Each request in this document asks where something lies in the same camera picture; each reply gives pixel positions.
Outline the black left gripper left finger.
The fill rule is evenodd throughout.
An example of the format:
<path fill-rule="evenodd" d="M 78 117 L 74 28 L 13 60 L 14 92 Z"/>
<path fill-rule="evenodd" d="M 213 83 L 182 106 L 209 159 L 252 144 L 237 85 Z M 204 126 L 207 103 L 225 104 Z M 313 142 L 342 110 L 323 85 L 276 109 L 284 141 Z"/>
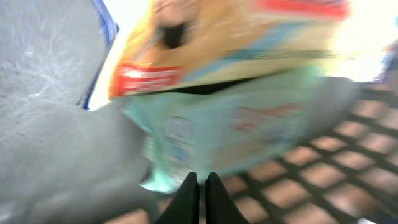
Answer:
<path fill-rule="evenodd" d="M 155 224 L 199 224 L 200 186 L 189 173 Z"/>

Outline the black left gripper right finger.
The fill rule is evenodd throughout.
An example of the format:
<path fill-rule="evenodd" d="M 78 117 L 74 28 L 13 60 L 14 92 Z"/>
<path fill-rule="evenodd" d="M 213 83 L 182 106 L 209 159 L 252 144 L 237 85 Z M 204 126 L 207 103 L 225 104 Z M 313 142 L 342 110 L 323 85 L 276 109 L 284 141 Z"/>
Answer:
<path fill-rule="evenodd" d="M 249 224 L 215 172 L 205 181 L 205 207 L 207 224 Z"/>

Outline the yellow snack bag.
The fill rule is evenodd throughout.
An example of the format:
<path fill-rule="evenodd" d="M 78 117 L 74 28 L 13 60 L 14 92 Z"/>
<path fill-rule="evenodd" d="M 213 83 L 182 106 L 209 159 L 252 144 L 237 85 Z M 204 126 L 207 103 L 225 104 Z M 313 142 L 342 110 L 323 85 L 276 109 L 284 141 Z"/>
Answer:
<path fill-rule="evenodd" d="M 121 30 L 110 98 L 227 82 L 308 64 L 331 49 L 348 1 L 147 1 Z"/>

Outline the teal wet wipes pack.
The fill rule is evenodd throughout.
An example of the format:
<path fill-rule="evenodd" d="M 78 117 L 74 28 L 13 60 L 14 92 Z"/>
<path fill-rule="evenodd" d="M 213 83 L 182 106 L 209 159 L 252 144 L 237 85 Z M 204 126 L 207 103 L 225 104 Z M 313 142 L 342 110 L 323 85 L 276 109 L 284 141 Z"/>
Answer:
<path fill-rule="evenodd" d="M 210 172 L 227 176 L 282 154 L 305 131 L 320 73 L 305 66 L 204 94 L 130 97 L 124 112 L 145 132 L 152 164 L 142 186 L 169 194 L 190 172 L 202 182 Z"/>

